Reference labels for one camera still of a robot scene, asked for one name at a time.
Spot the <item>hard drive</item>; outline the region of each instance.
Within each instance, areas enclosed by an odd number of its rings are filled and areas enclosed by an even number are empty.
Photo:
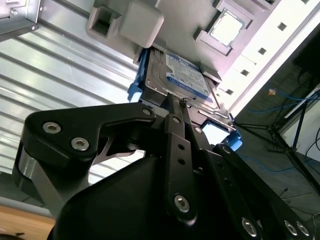
[[[203,126],[210,121],[229,133],[236,130],[215,93],[215,83],[195,64],[168,50],[150,48],[141,56],[139,71],[136,85],[142,89],[141,100],[161,106],[165,97],[172,94],[188,100],[192,122]]]

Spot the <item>silver bolt head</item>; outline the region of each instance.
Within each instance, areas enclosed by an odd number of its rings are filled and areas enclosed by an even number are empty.
[[[190,210],[190,204],[188,200],[182,195],[175,196],[174,204],[183,213],[187,213]]]
[[[57,134],[61,132],[61,127],[59,126],[59,124],[52,121],[43,124],[42,128],[48,134]]]
[[[222,146],[222,149],[223,149],[227,154],[231,154],[231,152],[226,148],[226,146]]]
[[[198,134],[202,134],[202,129],[200,128],[200,127],[195,127],[194,128],[194,130],[196,130],[196,132],[198,133]]]
[[[175,116],[173,117],[173,121],[175,121],[177,124],[179,124],[181,121],[178,119],[178,118],[176,118]]]
[[[286,228],[289,230],[289,232],[293,235],[293,236],[297,236],[298,232],[295,229],[295,227],[288,221],[284,221],[284,225],[286,226]]]
[[[148,110],[148,109],[143,109],[142,111],[143,111],[144,114],[146,114],[146,115],[148,115],[148,116],[151,115],[151,111]]]
[[[244,230],[251,236],[256,237],[257,236],[257,230],[255,226],[246,218],[242,218],[242,226]]]
[[[17,10],[15,10],[15,9],[11,9],[11,14],[12,14],[13,16],[17,16],[17,15],[18,15],[18,12],[17,12]]]
[[[300,222],[296,222],[296,224],[297,224],[297,226],[298,226],[298,228],[300,229],[300,231],[304,234],[304,235],[306,235],[306,236],[309,236],[309,232],[308,232],[308,230],[306,229],[306,227],[305,226],[303,226]]]
[[[86,151],[89,148],[89,142],[82,137],[75,137],[71,140],[71,146],[78,151]]]

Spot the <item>aluminum panel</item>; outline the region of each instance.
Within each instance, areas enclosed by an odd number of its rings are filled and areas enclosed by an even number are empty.
[[[138,67],[87,35],[93,2],[42,0],[39,29],[0,42],[1,172],[12,171],[29,114],[128,102],[127,90]],[[93,166],[89,182],[113,174],[143,154],[138,151]]]

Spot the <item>blue hard drive label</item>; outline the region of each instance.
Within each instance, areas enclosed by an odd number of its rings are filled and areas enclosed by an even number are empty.
[[[199,67],[173,53],[166,55],[166,65],[171,70],[171,72],[166,73],[166,79],[169,82],[213,103],[213,100],[209,97],[211,93]]]

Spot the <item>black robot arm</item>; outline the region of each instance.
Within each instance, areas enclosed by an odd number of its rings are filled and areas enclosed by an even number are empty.
[[[13,177],[56,218],[53,240],[312,240],[311,231],[225,144],[212,146],[169,95],[42,111],[25,121]],[[92,165],[144,150],[94,185]]]

